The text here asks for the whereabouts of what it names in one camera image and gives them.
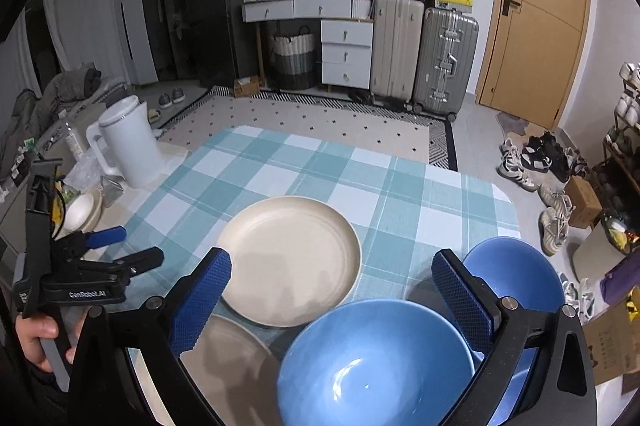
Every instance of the suitcase handle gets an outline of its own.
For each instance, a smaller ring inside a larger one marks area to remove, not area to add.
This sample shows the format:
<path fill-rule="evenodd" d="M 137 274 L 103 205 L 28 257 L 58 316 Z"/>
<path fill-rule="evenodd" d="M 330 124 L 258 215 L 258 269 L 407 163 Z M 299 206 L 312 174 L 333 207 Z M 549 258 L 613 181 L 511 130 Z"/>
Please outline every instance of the suitcase handle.
<path fill-rule="evenodd" d="M 449 54 L 449 60 L 451 62 L 451 72 L 449 73 L 449 77 L 453 77 L 456 75 L 456 68 L 458 67 L 458 60 Z"/>

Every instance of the checkered tablecloth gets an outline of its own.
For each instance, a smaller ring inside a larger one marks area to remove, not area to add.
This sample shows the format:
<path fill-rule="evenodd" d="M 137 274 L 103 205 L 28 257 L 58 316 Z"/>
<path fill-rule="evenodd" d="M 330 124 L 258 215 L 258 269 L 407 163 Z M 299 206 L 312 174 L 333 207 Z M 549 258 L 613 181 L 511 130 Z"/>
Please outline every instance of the checkered tablecloth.
<path fill-rule="evenodd" d="M 165 295 L 239 211 L 281 195 L 326 202 L 353 225 L 363 266 L 350 300 L 409 298 L 437 309 L 430 276 L 436 251 L 449 248 L 463 257 L 486 238 L 520 236 L 514 205 L 493 184 L 390 155 L 240 126 L 212 136 L 178 166 L 132 211 L 127 241 L 104 253 L 114 259 L 154 245 L 164 251 L 160 268 L 132 279 L 120 308 Z M 279 357 L 302 329 L 257 326 L 223 301 L 214 312 L 243 324 Z"/>

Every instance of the human hand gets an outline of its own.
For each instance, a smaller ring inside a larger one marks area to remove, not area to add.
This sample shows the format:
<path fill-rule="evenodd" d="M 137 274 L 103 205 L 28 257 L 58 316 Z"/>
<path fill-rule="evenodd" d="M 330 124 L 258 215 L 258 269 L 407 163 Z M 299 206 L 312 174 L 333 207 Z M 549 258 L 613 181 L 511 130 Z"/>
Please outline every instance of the human hand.
<path fill-rule="evenodd" d="M 74 327 L 76 338 L 80 337 L 85 317 L 86 313 L 82 315 L 82 318 L 78 320 Z M 49 360 L 42 350 L 40 340 L 54 340 L 58 336 L 58 324 L 55 319 L 45 314 L 37 314 L 27 319 L 23 319 L 22 315 L 19 315 L 15 320 L 15 333 L 18 336 L 25 358 L 43 372 L 53 372 Z M 65 357 L 69 364 L 73 364 L 75 355 L 75 346 L 66 351 Z"/>

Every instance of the laundry basket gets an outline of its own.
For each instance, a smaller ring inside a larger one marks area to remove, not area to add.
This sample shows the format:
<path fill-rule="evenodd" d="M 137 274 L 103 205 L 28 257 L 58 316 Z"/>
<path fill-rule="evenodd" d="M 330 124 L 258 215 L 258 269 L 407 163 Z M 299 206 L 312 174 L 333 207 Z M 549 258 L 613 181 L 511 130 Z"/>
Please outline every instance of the laundry basket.
<path fill-rule="evenodd" d="M 318 82 L 316 73 L 315 34 L 298 34 L 297 36 L 274 36 L 273 52 L 278 74 L 278 87 L 284 90 L 303 90 L 315 86 Z"/>

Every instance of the gray suitcase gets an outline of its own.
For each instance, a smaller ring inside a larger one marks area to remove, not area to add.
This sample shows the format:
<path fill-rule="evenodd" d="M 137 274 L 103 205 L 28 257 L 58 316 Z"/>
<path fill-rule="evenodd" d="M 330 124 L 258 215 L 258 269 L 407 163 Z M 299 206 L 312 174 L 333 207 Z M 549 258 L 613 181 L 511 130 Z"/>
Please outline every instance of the gray suitcase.
<path fill-rule="evenodd" d="M 424 4 L 376 0 L 371 55 L 372 94 L 411 100 L 420 50 Z"/>
<path fill-rule="evenodd" d="M 424 13 L 414 112 L 445 115 L 450 122 L 462 107 L 478 41 L 478 22 L 457 11 L 429 8 Z"/>

